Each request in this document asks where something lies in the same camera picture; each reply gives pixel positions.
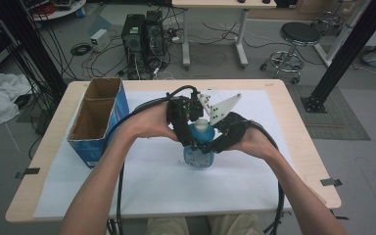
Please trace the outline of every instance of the stool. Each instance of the stool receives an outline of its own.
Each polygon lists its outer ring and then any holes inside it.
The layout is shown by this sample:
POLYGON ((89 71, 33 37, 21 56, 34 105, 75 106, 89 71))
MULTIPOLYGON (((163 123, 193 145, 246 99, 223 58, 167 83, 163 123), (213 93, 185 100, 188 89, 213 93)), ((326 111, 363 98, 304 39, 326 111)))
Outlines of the stool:
POLYGON ((315 27, 316 22, 318 24, 323 25, 323 28, 320 31, 320 34, 322 36, 326 34, 326 29, 328 29, 329 26, 333 26, 336 29, 342 28, 344 26, 345 21, 342 17, 338 15, 338 12, 341 9, 343 2, 354 2, 354 1, 356 0, 338 0, 332 12, 323 12, 320 17, 315 18, 315 20, 313 20, 310 26, 315 27))
POLYGON ((298 76, 292 78, 292 83, 297 84, 301 80, 301 69, 304 67, 304 61, 295 54, 297 46, 312 46, 318 43, 320 39, 319 32, 305 23, 285 23, 280 29, 280 35, 285 41, 292 45, 289 51, 278 51, 270 55, 270 58, 260 66, 261 71, 265 71, 268 64, 276 68, 277 78, 279 72, 295 72, 298 76))

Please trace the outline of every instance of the desk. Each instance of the desk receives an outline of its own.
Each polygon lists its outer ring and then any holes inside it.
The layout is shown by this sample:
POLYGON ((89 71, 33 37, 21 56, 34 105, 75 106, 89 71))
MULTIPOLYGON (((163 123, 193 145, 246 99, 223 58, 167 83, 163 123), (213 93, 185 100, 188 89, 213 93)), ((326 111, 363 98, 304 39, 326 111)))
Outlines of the desk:
POLYGON ((249 63, 243 48, 243 36, 246 28, 247 15, 250 9, 271 9, 276 7, 274 0, 269 4, 263 4, 261 0, 247 0, 245 3, 239 3, 237 0, 173 0, 172 5, 184 9, 184 32, 182 42, 182 64, 184 67, 189 68, 190 55, 189 55, 189 42, 188 42, 188 9, 189 8, 205 8, 212 10, 212 8, 224 9, 238 9, 242 10, 241 25, 238 38, 235 41, 236 49, 240 58, 242 67, 247 66, 249 63))
POLYGON ((78 9, 82 8, 85 4, 86 0, 79 0, 79 1, 72 1, 71 8, 69 10, 56 10, 53 14, 49 16, 33 16, 33 19, 36 22, 44 22, 47 20, 53 20, 56 18, 61 18, 71 13, 75 13, 78 9))
MULTIPOLYGON (((297 174, 319 196, 326 207, 334 209, 341 205, 341 200, 334 186, 322 186, 319 181, 320 179, 329 178, 329 175, 306 131, 286 86, 281 80, 125 80, 123 83, 126 91, 171 91, 187 84, 194 85, 199 90, 213 87, 221 90, 256 89, 266 91, 273 111, 278 118, 278 123, 297 174)), ((24 177, 6 213, 8 221, 34 221, 33 214, 41 196, 49 167, 57 155, 61 140, 87 86, 88 82, 84 81, 73 82, 69 85, 29 166, 39 167, 40 171, 38 174, 28 174, 24 177)))

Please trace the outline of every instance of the finger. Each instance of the finger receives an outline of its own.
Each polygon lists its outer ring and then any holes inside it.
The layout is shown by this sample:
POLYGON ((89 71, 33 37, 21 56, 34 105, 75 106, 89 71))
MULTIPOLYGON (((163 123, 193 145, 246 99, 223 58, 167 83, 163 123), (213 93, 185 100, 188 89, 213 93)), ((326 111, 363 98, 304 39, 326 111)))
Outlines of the finger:
POLYGON ((165 136, 165 137, 167 137, 167 138, 169 138, 169 139, 171 139, 173 141, 179 142, 178 137, 176 136, 175 132, 171 128, 169 128, 169 127, 167 127, 164 130, 163 136, 165 136))

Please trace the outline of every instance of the metal pole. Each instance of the metal pole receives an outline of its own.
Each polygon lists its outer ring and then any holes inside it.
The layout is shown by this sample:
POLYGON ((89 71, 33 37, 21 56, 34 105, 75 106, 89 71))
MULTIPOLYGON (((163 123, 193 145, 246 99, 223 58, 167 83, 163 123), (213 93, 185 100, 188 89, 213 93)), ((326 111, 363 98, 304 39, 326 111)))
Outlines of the metal pole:
POLYGON ((372 0, 313 92, 309 97, 301 98, 308 113, 325 112, 323 104, 329 94, 350 67, 358 52, 374 34, 375 30, 376 0, 372 0))

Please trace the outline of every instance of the blue box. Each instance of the blue box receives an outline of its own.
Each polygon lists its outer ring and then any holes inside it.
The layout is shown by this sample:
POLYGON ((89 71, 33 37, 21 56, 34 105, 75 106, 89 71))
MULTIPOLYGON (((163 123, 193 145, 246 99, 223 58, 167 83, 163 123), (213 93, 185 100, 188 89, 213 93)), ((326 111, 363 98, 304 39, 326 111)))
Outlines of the blue box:
POLYGON ((84 93, 67 141, 84 163, 93 168, 103 155, 109 131, 128 114, 121 79, 93 78, 84 93))

